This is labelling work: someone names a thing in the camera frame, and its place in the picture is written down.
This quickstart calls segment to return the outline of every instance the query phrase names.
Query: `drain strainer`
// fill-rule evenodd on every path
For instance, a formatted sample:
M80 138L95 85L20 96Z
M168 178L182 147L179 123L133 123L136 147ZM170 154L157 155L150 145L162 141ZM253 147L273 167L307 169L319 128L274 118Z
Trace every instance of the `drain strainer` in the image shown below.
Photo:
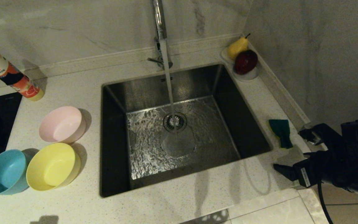
M185 129L187 119L186 116L180 112L169 113L165 116L163 124L168 132L178 133Z

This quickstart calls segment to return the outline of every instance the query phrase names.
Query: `spray can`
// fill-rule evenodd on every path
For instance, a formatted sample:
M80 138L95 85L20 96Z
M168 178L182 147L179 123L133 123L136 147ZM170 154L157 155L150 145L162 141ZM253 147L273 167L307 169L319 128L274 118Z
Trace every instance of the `spray can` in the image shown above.
M37 101L44 96L41 88L1 55L0 80L29 100Z

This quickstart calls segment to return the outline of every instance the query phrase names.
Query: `yellow pear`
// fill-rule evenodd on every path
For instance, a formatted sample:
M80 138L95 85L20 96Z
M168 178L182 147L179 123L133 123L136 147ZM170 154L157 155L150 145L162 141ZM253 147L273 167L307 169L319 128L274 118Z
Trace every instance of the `yellow pear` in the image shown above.
M231 60L235 60L238 54L248 49L248 36L249 34L246 37L240 37L227 48L227 55Z

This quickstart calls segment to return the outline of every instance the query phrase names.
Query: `marble wall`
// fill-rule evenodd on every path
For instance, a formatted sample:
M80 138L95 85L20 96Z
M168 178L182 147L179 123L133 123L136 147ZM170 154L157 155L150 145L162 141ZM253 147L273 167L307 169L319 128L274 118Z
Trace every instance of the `marble wall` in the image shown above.
M240 34L252 0L163 0L169 43ZM0 53L19 69L154 45L150 0L0 0Z
M255 0L244 33L311 120L358 119L358 1Z

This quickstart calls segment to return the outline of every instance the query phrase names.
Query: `stainless steel sink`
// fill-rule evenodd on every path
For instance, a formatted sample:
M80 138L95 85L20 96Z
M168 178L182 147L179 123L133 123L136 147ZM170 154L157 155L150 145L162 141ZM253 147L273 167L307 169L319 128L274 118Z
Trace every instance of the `stainless steel sink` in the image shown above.
M103 87L101 189L108 197L268 152L223 65Z

